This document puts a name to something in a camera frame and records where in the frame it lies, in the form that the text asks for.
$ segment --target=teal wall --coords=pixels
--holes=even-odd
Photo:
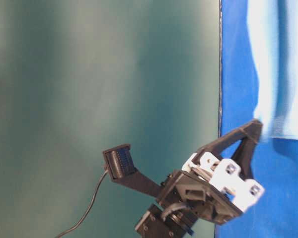
[[[0,238],[76,223],[113,146],[160,183],[217,137],[218,97],[216,0],[0,0]],[[152,203],[106,178],[66,237],[137,238]]]

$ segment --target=black cable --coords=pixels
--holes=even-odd
[[[98,181],[98,183],[97,183],[97,185],[96,185],[95,192],[94,192],[94,195],[93,195],[93,197],[92,197],[92,199],[91,199],[91,202],[90,202],[90,204],[89,204],[89,206],[88,206],[86,212],[85,212],[84,215],[82,216],[82,218],[76,223],[76,225],[74,225],[73,227],[69,228],[68,230],[66,230],[66,231],[64,231],[64,232],[62,232],[62,233],[60,233],[60,234],[57,235],[55,238],[60,238],[60,237],[62,237],[62,236],[64,236],[64,235],[66,235],[67,233],[69,233],[69,232],[75,230],[75,229],[76,229],[76,228],[77,228],[77,227],[84,221],[85,217],[88,215],[88,213],[89,213],[90,210],[91,210],[91,207],[93,206],[93,204],[94,204],[94,202],[95,202],[95,198],[96,198],[96,194],[97,194],[97,192],[98,192],[99,186],[100,186],[101,182],[103,181],[103,179],[105,178],[105,176],[106,176],[107,173],[108,173],[108,170],[106,170],[106,171],[103,173],[103,175],[100,177],[100,179],[99,179],[99,181]]]

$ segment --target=white towel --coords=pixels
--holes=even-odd
[[[298,140],[298,0],[249,0],[247,24],[262,139]]]

